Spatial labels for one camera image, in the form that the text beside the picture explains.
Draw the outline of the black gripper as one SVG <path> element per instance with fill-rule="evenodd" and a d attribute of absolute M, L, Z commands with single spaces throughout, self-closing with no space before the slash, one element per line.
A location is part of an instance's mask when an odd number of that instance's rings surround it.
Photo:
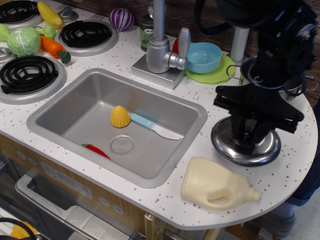
<path fill-rule="evenodd" d="M 304 119 L 304 114 L 286 102 L 277 90 L 265 90 L 249 83 L 220 85 L 215 91 L 214 105 L 229 111 L 231 132 L 242 142 L 258 144 L 276 128 L 294 133 Z M 246 129 L 247 120 L 256 120 L 251 133 Z"/>

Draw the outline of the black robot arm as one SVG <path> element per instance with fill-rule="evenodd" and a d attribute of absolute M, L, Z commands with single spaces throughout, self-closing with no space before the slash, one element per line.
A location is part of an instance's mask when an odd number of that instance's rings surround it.
<path fill-rule="evenodd" d="M 274 129 L 294 133 L 304 118 L 279 91 L 288 81 L 306 80 L 305 71 L 316 60 L 313 54 L 317 16 L 303 0 L 219 0 L 225 23 L 200 30 L 213 35 L 231 27 L 254 29 L 258 53 L 245 74 L 248 84 L 216 88 L 216 106 L 230 113 L 231 136 L 260 143 Z"/>

